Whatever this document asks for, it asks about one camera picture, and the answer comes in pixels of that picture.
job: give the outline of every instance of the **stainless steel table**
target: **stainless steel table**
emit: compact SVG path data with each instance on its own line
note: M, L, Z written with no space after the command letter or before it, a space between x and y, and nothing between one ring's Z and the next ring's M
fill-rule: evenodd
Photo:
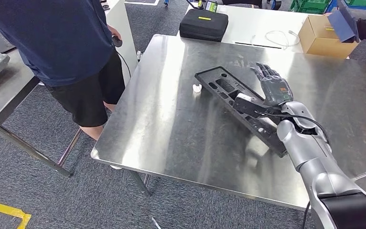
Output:
M196 72L223 66L262 94L249 67L269 64L326 129L340 167L366 172L366 62L155 35L91 152L93 159L235 195L304 209L288 156L279 158L210 92ZM366 190L366 178L357 183Z
M24 149L28 154L54 168L61 175L70 176L71 173L62 168L62 165L79 138L81 134L80 129L75 134L71 144L65 150L59 162L56 163L14 133L1 126L39 82L39 79L34 77L31 70L24 65L17 50L11 51L8 55L10 56L9 64L0 73L0 135Z

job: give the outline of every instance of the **black case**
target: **black case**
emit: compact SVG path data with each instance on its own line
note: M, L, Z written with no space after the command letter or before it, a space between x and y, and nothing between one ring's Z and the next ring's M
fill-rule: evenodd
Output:
M228 15L191 9L180 22L181 37L220 42L228 27Z

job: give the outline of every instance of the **yellow floor tape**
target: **yellow floor tape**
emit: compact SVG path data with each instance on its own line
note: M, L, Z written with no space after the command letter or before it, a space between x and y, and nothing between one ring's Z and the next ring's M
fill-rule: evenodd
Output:
M26 214L18 208L9 207L3 204L0 204L0 213L20 218L21 223L19 224L17 229L25 229L27 223L31 218L30 214Z

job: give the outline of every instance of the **cardboard box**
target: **cardboard box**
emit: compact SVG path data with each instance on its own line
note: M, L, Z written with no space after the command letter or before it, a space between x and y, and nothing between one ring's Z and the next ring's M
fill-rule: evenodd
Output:
M304 53L347 58L358 45L341 43L326 16L308 15L298 34Z

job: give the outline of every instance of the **small screen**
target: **small screen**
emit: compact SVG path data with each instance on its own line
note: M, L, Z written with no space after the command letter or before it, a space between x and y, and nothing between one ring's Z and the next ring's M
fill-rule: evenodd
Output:
M208 11L211 11L211 12L217 12L217 6L218 6L218 3L212 2L212 1L207 1L207 4L205 6L205 10L208 10Z

